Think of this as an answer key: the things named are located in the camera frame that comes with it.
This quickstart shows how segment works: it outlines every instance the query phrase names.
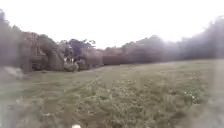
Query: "white object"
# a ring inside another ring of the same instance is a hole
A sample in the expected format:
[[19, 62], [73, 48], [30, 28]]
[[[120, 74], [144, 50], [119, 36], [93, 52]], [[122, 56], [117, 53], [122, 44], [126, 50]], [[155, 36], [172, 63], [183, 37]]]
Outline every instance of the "white object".
[[81, 128], [81, 126], [76, 124], [76, 125], [73, 125], [72, 128]]

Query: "treeline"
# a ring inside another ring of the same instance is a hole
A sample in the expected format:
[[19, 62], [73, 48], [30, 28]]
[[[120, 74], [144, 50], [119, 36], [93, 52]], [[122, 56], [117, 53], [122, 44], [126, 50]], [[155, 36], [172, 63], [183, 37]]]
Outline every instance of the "treeline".
[[222, 58], [223, 34], [224, 18], [218, 17], [202, 33], [178, 42], [164, 42], [153, 35], [102, 50], [94, 47], [94, 40], [70, 39], [56, 43], [47, 35], [23, 32], [9, 26], [5, 13], [0, 10], [0, 66], [16, 66], [26, 71], [74, 71], [103, 65]]
[[224, 18], [218, 17], [204, 32], [178, 42], [164, 42], [153, 35], [122, 47], [103, 51], [105, 65], [150, 63], [224, 57]]

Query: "overcast sky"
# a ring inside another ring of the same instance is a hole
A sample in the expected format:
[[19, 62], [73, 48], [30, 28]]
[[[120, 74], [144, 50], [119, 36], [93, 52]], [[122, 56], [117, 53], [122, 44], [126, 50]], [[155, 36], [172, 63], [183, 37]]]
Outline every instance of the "overcast sky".
[[224, 14], [223, 0], [0, 0], [10, 24], [55, 41], [121, 46], [153, 34], [178, 40]]

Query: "green grass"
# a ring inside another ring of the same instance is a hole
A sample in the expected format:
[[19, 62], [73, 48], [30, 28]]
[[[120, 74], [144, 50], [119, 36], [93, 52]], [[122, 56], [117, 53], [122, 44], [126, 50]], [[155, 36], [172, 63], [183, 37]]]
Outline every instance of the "green grass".
[[17, 128], [173, 128], [200, 114], [214, 60], [35, 72], [1, 82], [1, 124]]

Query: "grass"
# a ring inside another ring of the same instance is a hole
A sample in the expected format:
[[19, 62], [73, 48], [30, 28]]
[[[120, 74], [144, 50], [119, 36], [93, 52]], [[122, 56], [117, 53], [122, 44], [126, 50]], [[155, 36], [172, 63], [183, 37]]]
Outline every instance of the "grass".
[[200, 60], [28, 74], [1, 82], [1, 125], [173, 128], [189, 113], [200, 114], [214, 64]]

